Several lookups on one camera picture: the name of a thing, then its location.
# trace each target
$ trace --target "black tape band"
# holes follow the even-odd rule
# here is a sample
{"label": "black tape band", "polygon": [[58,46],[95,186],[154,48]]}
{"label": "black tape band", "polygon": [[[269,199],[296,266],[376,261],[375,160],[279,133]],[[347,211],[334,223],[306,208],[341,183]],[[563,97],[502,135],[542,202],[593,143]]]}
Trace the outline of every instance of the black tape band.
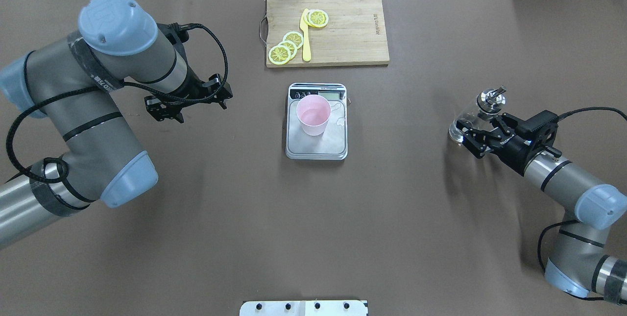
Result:
{"label": "black tape band", "polygon": [[560,234],[563,234],[563,235],[566,235],[566,236],[570,236],[571,238],[576,239],[576,240],[579,240],[580,242],[584,242],[584,243],[586,243],[586,244],[590,244],[590,245],[598,246],[598,247],[600,247],[600,248],[605,247],[605,244],[602,244],[602,243],[596,242],[596,241],[594,241],[594,240],[590,240],[590,239],[588,239],[588,238],[584,238],[583,236],[579,236],[579,235],[577,235],[577,234],[570,233],[569,231],[560,230],[560,231],[559,231],[559,233],[560,233]]}
{"label": "black tape band", "polygon": [[67,142],[70,138],[78,135],[79,133],[85,130],[89,130],[90,128],[96,127],[99,124],[102,124],[103,122],[107,122],[115,118],[121,118],[121,113],[119,111],[116,111],[114,113],[109,113],[107,115],[103,115],[102,117],[96,118],[92,120],[91,122],[86,122],[85,124],[82,124],[81,126],[77,126],[74,130],[69,131],[68,133],[63,135],[63,140]]}
{"label": "black tape band", "polygon": [[623,283],[627,276],[627,262],[617,260],[605,280],[605,288],[603,290],[603,299],[607,302],[619,304],[621,302],[621,291]]}
{"label": "black tape band", "polygon": [[78,65],[105,92],[112,92],[123,87],[123,80],[117,79],[100,63],[80,32],[68,35],[68,46]]}
{"label": "black tape band", "polygon": [[176,67],[176,61],[178,59],[178,56],[175,55],[174,56],[174,63],[172,64],[172,67],[170,68],[170,70],[168,70],[168,72],[166,72],[165,75],[163,75],[162,77],[159,77],[158,79],[154,80],[154,81],[149,81],[149,82],[140,82],[143,84],[153,84],[153,83],[157,83],[157,82],[161,82],[164,79],[166,79],[166,77],[168,77],[170,75],[170,73],[172,73],[172,71],[174,71],[174,68]]}
{"label": "black tape band", "polygon": [[[34,164],[32,171],[37,175],[45,177],[45,161],[42,160],[37,164]],[[89,205],[85,207],[74,207],[68,204],[67,202],[62,200],[59,195],[54,194],[54,191],[52,191],[49,184],[38,182],[33,179],[30,179],[29,184],[31,186],[31,191],[33,192],[33,195],[35,196],[37,202],[39,202],[41,207],[44,207],[47,211],[56,216],[69,217],[89,207]]]}
{"label": "black tape band", "polygon": [[566,161],[562,162],[559,166],[555,167],[555,169],[553,169],[549,173],[549,175],[547,175],[547,177],[544,178],[544,181],[542,182],[542,185],[540,186],[540,190],[542,192],[544,192],[544,188],[547,186],[549,181],[551,181],[551,178],[553,178],[553,175],[555,175],[558,171],[560,171],[560,169],[564,168],[565,166],[567,166],[570,163],[572,163],[570,160],[566,160]]}
{"label": "black tape band", "polygon": [[601,271],[601,267],[605,263],[605,260],[609,257],[609,254],[603,255],[603,257],[596,264],[596,268],[594,269],[594,274],[592,275],[592,291],[597,293],[596,291],[596,280],[599,277],[599,272]]}

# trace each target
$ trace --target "scale platform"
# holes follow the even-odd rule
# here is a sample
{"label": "scale platform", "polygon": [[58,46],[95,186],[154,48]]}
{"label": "scale platform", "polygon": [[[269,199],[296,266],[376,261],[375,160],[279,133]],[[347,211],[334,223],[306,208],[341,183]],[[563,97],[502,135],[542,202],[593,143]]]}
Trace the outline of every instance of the scale platform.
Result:
{"label": "scale platform", "polygon": [[[329,100],[331,117],[322,135],[303,131],[296,115],[300,98],[321,95]],[[291,159],[343,160],[348,154],[346,88],[342,84],[295,83],[289,87],[285,154]]]}

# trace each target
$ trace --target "table surface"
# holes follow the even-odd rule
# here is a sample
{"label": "table surface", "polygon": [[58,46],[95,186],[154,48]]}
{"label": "table surface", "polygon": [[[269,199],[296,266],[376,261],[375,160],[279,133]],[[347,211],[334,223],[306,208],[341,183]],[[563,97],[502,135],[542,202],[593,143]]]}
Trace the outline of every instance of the table surface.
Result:
{"label": "table surface", "polygon": [[[0,0],[0,65],[74,30],[87,1]],[[0,314],[226,316],[244,300],[312,298],[368,300],[374,316],[623,314],[544,282],[537,237],[562,209],[497,158],[452,144],[446,129],[500,84],[522,118],[626,109],[627,0],[383,0],[389,66],[315,70],[265,68],[264,0],[136,1],[156,21],[211,28],[235,97],[226,111],[186,108],[178,124],[155,122],[143,91],[114,93],[159,183],[0,251]],[[222,72],[204,33],[187,50],[199,75]],[[352,100],[348,157],[290,160],[287,88],[322,80],[342,82]],[[0,114],[5,133],[18,111],[2,98]],[[626,126],[582,113],[560,123],[555,146],[625,193]],[[66,150],[49,120],[18,131],[24,163]],[[0,159],[0,177],[11,177]],[[625,238],[623,218],[607,253],[625,258]]]}

